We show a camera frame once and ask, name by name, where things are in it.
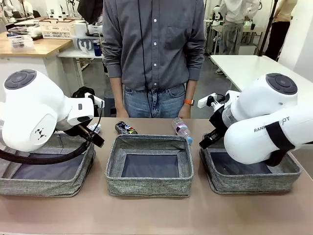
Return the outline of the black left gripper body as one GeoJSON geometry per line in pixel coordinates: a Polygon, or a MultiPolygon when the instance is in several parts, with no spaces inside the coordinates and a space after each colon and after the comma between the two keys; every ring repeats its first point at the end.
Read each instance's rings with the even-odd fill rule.
{"type": "Polygon", "coordinates": [[[80,123],[78,125],[72,126],[70,124],[60,124],[58,123],[58,131],[63,131],[71,137],[80,136],[87,141],[91,141],[92,131],[88,128],[89,123],[80,123]]]}

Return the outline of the clear plastic water bottle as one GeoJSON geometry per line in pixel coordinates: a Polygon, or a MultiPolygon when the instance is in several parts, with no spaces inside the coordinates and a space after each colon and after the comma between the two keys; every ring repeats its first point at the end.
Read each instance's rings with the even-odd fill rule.
{"type": "Polygon", "coordinates": [[[180,117],[173,119],[172,127],[178,136],[186,138],[188,140],[188,143],[192,144],[193,139],[191,137],[191,132],[180,117]]]}

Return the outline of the crushed black Pepsi can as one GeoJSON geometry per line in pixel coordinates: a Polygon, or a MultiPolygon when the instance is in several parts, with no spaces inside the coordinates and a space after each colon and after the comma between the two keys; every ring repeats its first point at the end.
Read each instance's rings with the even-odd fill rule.
{"type": "Polygon", "coordinates": [[[121,134],[137,134],[137,131],[133,127],[127,125],[123,121],[119,121],[115,125],[115,130],[117,131],[117,133],[119,135],[121,135],[121,134]]]}

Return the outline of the person's left forearm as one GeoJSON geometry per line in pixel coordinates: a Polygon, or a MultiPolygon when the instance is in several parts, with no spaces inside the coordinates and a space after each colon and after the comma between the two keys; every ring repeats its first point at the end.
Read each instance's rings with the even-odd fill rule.
{"type": "Polygon", "coordinates": [[[185,99],[193,100],[197,83],[198,82],[196,80],[188,80],[188,82],[186,83],[185,99]]]}

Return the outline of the person's right forearm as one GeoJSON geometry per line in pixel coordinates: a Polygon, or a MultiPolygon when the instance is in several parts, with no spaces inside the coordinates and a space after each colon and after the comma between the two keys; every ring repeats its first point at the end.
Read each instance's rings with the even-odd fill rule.
{"type": "Polygon", "coordinates": [[[115,107],[117,110],[121,110],[124,108],[121,77],[110,77],[110,83],[115,101],[115,107]]]}

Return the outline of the person's left hand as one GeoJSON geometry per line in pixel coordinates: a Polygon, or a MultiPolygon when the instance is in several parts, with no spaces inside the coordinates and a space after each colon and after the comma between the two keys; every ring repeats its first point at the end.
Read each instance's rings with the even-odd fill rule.
{"type": "Polygon", "coordinates": [[[191,105],[186,103],[183,104],[182,108],[179,111],[178,117],[186,119],[191,118],[191,105]]]}

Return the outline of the black backpack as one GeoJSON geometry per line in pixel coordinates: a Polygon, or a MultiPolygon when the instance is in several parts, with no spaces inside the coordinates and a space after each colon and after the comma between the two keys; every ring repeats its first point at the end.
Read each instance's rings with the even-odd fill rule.
{"type": "Polygon", "coordinates": [[[95,95],[95,91],[92,88],[88,88],[86,86],[80,87],[77,91],[72,94],[72,98],[85,98],[85,93],[90,93],[95,95]]]}

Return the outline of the grey fabric basket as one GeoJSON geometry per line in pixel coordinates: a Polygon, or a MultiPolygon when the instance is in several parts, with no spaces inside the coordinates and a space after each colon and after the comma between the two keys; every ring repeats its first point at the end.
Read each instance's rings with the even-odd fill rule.
{"type": "MultiPolygon", "coordinates": [[[[41,148],[24,153],[10,153],[37,159],[60,157],[77,149],[84,139],[65,133],[53,134],[41,148]]],[[[94,144],[66,162],[49,165],[27,165],[0,158],[0,195],[72,197],[76,195],[93,165],[94,144]]]]}
{"type": "Polygon", "coordinates": [[[171,135],[119,135],[105,170],[116,196],[189,197],[194,177],[188,140],[171,135]]]}
{"type": "Polygon", "coordinates": [[[201,148],[200,159],[209,185],[217,194],[289,192],[302,173],[301,166],[290,155],[274,167],[264,162],[239,163],[224,148],[201,148]]]}

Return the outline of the blue drink can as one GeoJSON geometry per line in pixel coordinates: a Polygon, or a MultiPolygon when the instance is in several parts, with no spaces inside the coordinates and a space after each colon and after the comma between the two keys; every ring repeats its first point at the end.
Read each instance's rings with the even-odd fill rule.
{"type": "Polygon", "coordinates": [[[94,55],[99,57],[102,55],[101,51],[101,45],[99,40],[93,40],[93,49],[94,49],[94,55]]]}

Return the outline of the wooden top table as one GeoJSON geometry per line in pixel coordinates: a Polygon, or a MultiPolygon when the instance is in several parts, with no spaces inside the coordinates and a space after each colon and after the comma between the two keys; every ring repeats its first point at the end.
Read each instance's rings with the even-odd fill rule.
{"type": "Polygon", "coordinates": [[[25,51],[13,51],[7,33],[0,33],[0,101],[5,101],[3,83],[12,73],[22,69],[38,70],[54,81],[70,96],[65,71],[61,59],[57,56],[61,49],[69,47],[70,40],[39,39],[34,48],[25,51]]]}

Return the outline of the light wooden desk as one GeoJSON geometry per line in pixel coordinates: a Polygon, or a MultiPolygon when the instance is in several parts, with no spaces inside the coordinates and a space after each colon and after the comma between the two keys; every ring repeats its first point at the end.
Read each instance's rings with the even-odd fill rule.
{"type": "MultiPolygon", "coordinates": [[[[205,52],[209,55],[215,55],[219,53],[219,42],[223,26],[216,25],[207,28],[207,41],[205,52]]],[[[241,46],[239,49],[239,55],[256,55],[259,51],[259,47],[262,44],[264,30],[261,27],[244,26],[241,46]]]]}

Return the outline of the person in white clothes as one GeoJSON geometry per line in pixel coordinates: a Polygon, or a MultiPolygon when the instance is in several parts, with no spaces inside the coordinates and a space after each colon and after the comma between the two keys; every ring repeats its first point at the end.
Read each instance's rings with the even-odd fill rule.
{"type": "Polygon", "coordinates": [[[223,29],[219,46],[220,55],[237,55],[245,20],[251,20],[259,8],[259,0],[221,0],[220,13],[223,29]]]}

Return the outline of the white paper roll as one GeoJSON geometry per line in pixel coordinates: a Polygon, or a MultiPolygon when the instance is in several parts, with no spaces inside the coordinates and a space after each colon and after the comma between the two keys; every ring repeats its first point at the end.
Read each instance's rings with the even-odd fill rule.
{"type": "Polygon", "coordinates": [[[87,32],[87,25],[85,23],[74,23],[74,35],[76,37],[85,37],[87,32]]]}

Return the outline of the black tripod pole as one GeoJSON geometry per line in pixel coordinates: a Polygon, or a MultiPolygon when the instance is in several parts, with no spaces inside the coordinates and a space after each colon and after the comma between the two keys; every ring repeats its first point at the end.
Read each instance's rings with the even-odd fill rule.
{"type": "Polygon", "coordinates": [[[272,0],[273,4],[272,4],[272,9],[271,9],[271,12],[270,12],[269,20],[268,20],[268,25],[267,25],[265,33],[264,33],[262,44],[261,44],[261,46],[259,47],[259,50],[258,50],[258,56],[262,56],[263,55],[263,50],[264,50],[264,47],[265,47],[265,44],[266,44],[266,40],[267,40],[267,37],[268,37],[268,34],[269,34],[269,30],[270,30],[270,27],[271,27],[271,24],[272,24],[272,21],[273,21],[273,18],[274,18],[274,13],[275,13],[278,1],[279,0],[272,0]]]}

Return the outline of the person in beige top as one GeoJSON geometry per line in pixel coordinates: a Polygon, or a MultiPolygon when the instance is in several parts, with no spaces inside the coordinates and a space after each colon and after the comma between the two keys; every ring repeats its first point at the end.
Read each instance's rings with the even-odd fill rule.
{"type": "Polygon", "coordinates": [[[280,0],[271,24],[265,56],[276,61],[291,23],[291,13],[298,0],[280,0]]]}

